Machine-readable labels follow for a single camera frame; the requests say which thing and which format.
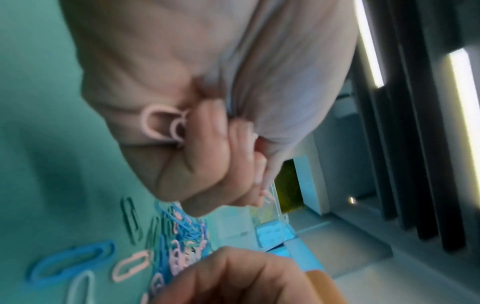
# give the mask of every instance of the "light blue paper clip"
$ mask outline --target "light blue paper clip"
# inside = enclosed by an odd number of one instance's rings
[[[50,255],[33,266],[27,276],[27,283],[34,285],[35,287],[44,287],[50,284],[54,284],[68,278],[74,277],[79,273],[97,268],[105,263],[110,262],[115,256],[115,243],[113,241],[106,241],[101,243],[89,244],[82,247],[75,247],[69,250],[65,250],[59,253]],[[88,254],[95,254],[95,256],[87,261],[83,261],[79,264],[69,266],[58,272],[41,277],[42,271],[51,265],[62,262],[69,258],[79,258]]]

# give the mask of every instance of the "light fixture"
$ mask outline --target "light fixture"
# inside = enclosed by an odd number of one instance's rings
[[[370,31],[369,21],[367,19],[363,0],[355,0],[355,10],[361,39],[363,41],[363,47],[365,48],[368,63],[370,65],[370,71],[373,76],[373,82],[377,88],[381,88],[385,85],[385,83],[380,70],[379,59],[375,50],[374,40]]]
[[[456,90],[471,151],[480,199],[480,103],[469,54],[460,49],[449,54]]]

